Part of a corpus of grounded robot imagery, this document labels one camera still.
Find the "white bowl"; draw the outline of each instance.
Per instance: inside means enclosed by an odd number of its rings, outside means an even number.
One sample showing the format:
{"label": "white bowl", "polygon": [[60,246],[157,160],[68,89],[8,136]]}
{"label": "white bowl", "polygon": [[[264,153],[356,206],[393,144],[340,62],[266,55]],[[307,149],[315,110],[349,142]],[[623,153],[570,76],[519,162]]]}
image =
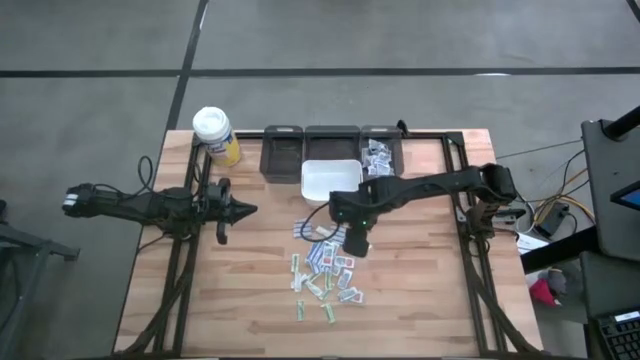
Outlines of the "white bowl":
{"label": "white bowl", "polygon": [[311,206],[329,201],[332,191],[356,191],[362,182],[358,160],[307,160],[302,163],[302,197]]}

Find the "keyboard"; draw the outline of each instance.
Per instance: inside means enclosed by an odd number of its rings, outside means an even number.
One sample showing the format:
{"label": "keyboard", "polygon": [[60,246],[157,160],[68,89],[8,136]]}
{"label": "keyboard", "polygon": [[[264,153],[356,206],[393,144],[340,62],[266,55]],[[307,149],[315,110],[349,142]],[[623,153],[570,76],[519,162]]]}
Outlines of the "keyboard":
{"label": "keyboard", "polygon": [[596,318],[611,359],[640,359],[640,309]]}

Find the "black tray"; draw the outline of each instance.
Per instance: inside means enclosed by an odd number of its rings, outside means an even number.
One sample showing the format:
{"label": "black tray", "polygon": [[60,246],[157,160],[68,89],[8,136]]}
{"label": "black tray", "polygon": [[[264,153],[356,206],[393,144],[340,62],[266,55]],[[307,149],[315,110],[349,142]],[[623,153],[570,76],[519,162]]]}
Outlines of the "black tray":
{"label": "black tray", "polygon": [[[395,126],[374,126],[367,125],[362,127],[360,132],[360,151],[369,147],[369,139],[379,141],[389,147],[391,150],[390,166],[393,168],[395,175],[402,175],[404,172],[404,154],[402,153],[402,131]],[[365,168],[363,171],[364,179],[369,179],[369,174]]]}
{"label": "black tray", "polygon": [[360,161],[360,128],[357,126],[307,126],[304,138],[305,160]]}
{"label": "black tray", "polygon": [[299,126],[270,125],[264,129],[260,172],[269,183],[298,184],[304,133]]}

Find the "wooden tabletop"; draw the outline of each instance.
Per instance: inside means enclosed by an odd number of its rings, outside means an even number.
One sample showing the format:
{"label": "wooden tabletop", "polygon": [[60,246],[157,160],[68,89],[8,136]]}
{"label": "wooden tabletop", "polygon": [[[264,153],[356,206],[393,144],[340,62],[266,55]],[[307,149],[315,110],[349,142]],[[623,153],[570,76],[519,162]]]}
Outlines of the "wooden tabletop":
{"label": "wooden tabletop", "polygon": [[[495,162],[488,130],[460,131],[470,164]],[[182,186],[191,137],[191,131],[167,133],[157,190]],[[241,146],[242,161],[230,169],[214,167],[212,179],[229,177],[233,196],[259,210],[227,228],[226,246],[216,241],[215,223],[203,228],[183,356],[477,355],[448,197],[413,201],[380,216],[369,235],[373,247],[365,259],[356,260],[351,282],[365,293],[365,304],[340,304],[334,290],[329,301],[337,322],[329,325],[318,299],[306,289],[295,293],[290,288],[291,255],[306,256],[310,247],[293,239],[292,225],[312,208],[299,185],[265,182],[258,169],[261,141],[243,140]],[[403,177],[445,172],[439,141],[404,140],[403,151]],[[313,223],[328,227],[327,212],[321,211]],[[146,228],[141,244],[159,235],[159,230]],[[131,344],[158,309],[170,247],[170,240],[163,240],[138,255],[115,350]],[[541,348],[513,236],[498,233],[489,256],[500,305],[526,339]],[[304,265],[302,269],[310,272]],[[296,321],[299,299],[305,302],[302,322]],[[490,321],[485,324],[491,338]]]}

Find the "red object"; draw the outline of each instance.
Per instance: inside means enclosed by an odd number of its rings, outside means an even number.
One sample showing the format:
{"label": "red object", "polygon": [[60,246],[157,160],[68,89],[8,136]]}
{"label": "red object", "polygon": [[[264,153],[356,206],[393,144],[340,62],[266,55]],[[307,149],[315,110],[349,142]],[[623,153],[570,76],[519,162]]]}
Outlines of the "red object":
{"label": "red object", "polygon": [[529,293],[532,298],[539,300],[544,304],[552,307],[558,306],[553,299],[553,295],[551,295],[547,279],[539,279],[536,281],[535,284],[529,288]]}

